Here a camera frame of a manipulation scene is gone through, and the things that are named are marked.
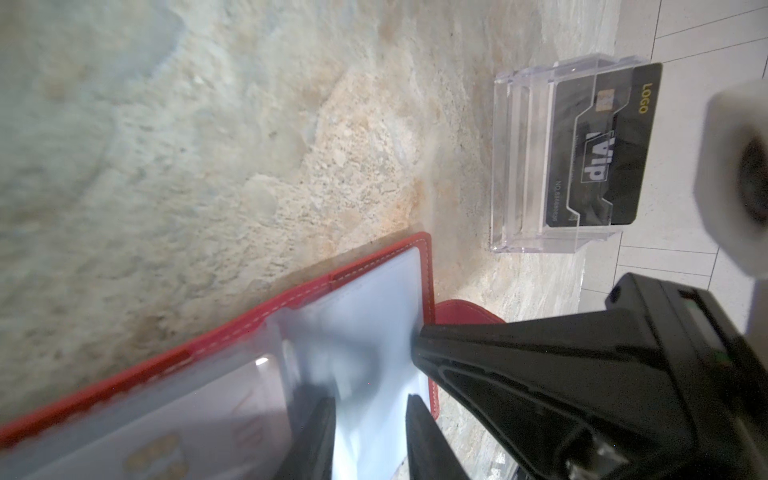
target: tile floor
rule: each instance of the tile floor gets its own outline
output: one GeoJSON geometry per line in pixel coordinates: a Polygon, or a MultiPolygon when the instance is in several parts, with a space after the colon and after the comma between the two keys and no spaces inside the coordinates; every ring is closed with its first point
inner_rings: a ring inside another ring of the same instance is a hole
{"type": "Polygon", "coordinates": [[[582,312],[602,310],[628,272],[709,289],[740,329],[753,281],[704,231],[693,185],[709,98],[764,78],[768,0],[624,0],[616,55],[664,63],[637,219],[587,247],[582,312]]]}

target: red leather trim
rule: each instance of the red leather trim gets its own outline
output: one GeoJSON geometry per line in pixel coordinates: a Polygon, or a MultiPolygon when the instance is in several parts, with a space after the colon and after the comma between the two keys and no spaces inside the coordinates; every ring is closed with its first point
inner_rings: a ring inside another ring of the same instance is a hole
{"type": "MultiPolygon", "coordinates": [[[[419,248],[422,261],[422,301],[424,323],[435,322],[435,295],[432,290],[432,238],[426,232],[417,233],[404,240],[369,255],[350,265],[334,270],[308,283],[296,286],[267,300],[234,320],[192,339],[166,353],[133,366],[102,382],[86,387],[58,402],[10,422],[0,428],[0,449],[7,449],[24,439],[39,434],[57,424],[85,414],[89,409],[108,402],[120,394],[155,382],[191,363],[219,351],[236,342],[243,335],[256,330],[264,319],[283,307],[297,308],[307,301],[363,275],[389,258],[410,248],[419,248]]],[[[436,386],[429,381],[429,402],[432,415],[439,415],[436,386]]]]}
{"type": "Polygon", "coordinates": [[[483,307],[466,300],[446,300],[435,307],[435,323],[438,325],[478,325],[505,323],[483,307]]]}

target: tile grout line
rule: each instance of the tile grout line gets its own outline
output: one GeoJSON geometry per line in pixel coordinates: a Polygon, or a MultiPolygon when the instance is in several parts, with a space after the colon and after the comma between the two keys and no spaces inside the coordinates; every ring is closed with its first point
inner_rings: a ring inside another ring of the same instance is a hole
{"type": "Polygon", "coordinates": [[[614,267],[614,281],[611,282],[611,290],[613,290],[616,285],[616,270],[619,270],[619,255],[621,254],[621,241],[623,239],[624,232],[621,232],[621,236],[619,237],[619,251],[616,252],[616,266],[614,267]]]}
{"type": "Polygon", "coordinates": [[[656,34],[659,32],[659,18],[661,18],[661,4],[664,0],[659,0],[659,11],[656,13],[656,28],[654,29],[654,43],[650,46],[650,60],[654,60],[654,49],[656,48],[656,34]]]}
{"type": "Polygon", "coordinates": [[[717,256],[720,255],[720,247],[717,248],[717,253],[715,253],[715,263],[712,264],[712,273],[710,273],[710,281],[707,284],[707,290],[710,289],[710,285],[712,285],[712,276],[715,274],[715,265],[717,265],[717,256]]]}
{"type": "Polygon", "coordinates": [[[705,53],[712,53],[713,51],[725,50],[726,48],[738,47],[738,46],[741,46],[741,45],[746,45],[748,43],[754,43],[755,41],[761,41],[761,40],[767,40],[767,39],[768,39],[768,37],[755,38],[754,40],[742,41],[741,43],[737,43],[735,45],[728,45],[727,47],[715,48],[714,50],[702,51],[700,53],[694,53],[693,55],[686,55],[684,57],[674,58],[672,60],[665,60],[665,61],[662,61],[661,63],[665,63],[665,64],[666,63],[671,63],[673,61],[683,60],[684,58],[691,58],[691,57],[695,57],[697,55],[704,55],[705,53]]]}
{"type": "Polygon", "coordinates": [[[716,253],[709,252],[695,252],[693,250],[675,250],[672,248],[657,248],[657,247],[635,247],[634,245],[621,245],[626,248],[642,248],[644,250],[662,250],[664,252],[681,252],[681,253],[700,253],[701,255],[715,255],[716,253]]]}
{"type": "Polygon", "coordinates": [[[656,270],[657,272],[682,273],[683,275],[696,275],[696,276],[709,276],[709,277],[712,277],[711,275],[704,275],[703,273],[678,272],[677,270],[662,270],[661,268],[649,268],[647,266],[622,265],[622,264],[619,263],[616,267],[619,267],[619,266],[625,266],[627,268],[641,268],[643,270],[656,270]]]}
{"type": "Polygon", "coordinates": [[[712,25],[713,23],[721,22],[723,20],[727,20],[728,18],[738,17],[739,15],[746,15],[748,13],[757,12],[758,10],[762,10],[764,8],[768,8],[768,7],[755,8],[754,10],[749,10],[748,12],[737,13],[735,15],[731,15],[730,17],[718,18],[717,20],[713,20],[711,22],[703,23],[701,25],[696,25],[695,27],[683,28],[682,30],[673,31],[672,33],[667,33],[666,35],[661,35],[660,37],[656,37],[656,38],[664,38],[664,37],[668,37],[670,35],[675,35],[676,33],[681,33],[683,31],[688,31],[688,30],[693,30],[694,28],[703,27],[705,25],[712,25]]]}
{"type": "Polygon", "coordinates": [[[582,288],[582,290],[587,290],[588,292],[603,293],[604,295],[608,295],[611,293],[611,292],[601,292],[600,290],[591,290],[588,288],[582,288]]]}

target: marble countertop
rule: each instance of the marble countertop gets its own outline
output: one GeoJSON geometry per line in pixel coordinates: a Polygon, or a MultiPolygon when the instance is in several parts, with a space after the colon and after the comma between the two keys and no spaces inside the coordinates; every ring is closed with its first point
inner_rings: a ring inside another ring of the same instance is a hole
{"type": "MultiPolygon", "coordinates": [[[[0,421],[418,230],[438,301],[575,312],[581,253],[487,250],[492,79],[612,52],[619,4],[9,2],[0,421]]],[[[470,476],[501,475],[441,402],[470,476]]]]}

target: black card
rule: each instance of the black card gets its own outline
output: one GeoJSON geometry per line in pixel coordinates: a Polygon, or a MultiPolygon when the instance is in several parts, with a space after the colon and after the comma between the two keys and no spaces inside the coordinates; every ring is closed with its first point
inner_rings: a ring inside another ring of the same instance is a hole
{"type": "Polygon", "coordinates": [[[560,82],[545,220],[550,227],[627,225],[637,216],[661,64],[560,82]]]}

